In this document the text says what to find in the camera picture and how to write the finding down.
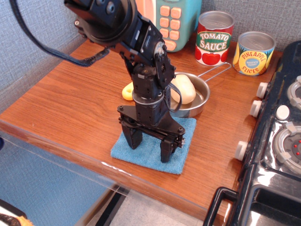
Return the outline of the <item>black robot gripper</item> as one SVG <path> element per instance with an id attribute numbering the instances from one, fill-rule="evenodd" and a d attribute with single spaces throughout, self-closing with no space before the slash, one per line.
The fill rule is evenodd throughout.
<path id="1" fill-rule="evenodd" d="M 184 145 L 185 129 L 170 115 L 171 92 L 164 90 L 155 99 L 133 96 L 135 105 L 120 105 L 119 122 L 128 145 L 136 149 L 143 133 L 161 140 L 161 162 L 169 162 L 177 147 Z"/>

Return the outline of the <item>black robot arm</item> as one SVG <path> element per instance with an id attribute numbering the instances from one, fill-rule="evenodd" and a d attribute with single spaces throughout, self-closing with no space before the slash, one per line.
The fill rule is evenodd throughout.
<path id="1" fill-rule="evenodd" d="M 162 34 L 143 17 L 133 0 L 66 0 L 78 17 L 77 29 L 93 43 L 118 53 L 133 82 L 134 106 L 121 105 L 123 134 L 136 149 L 148 134 L 160 139 L 161 161 L 182 147 L 185 129 L 171 116 L 175 67 L 167 56 Z"/>

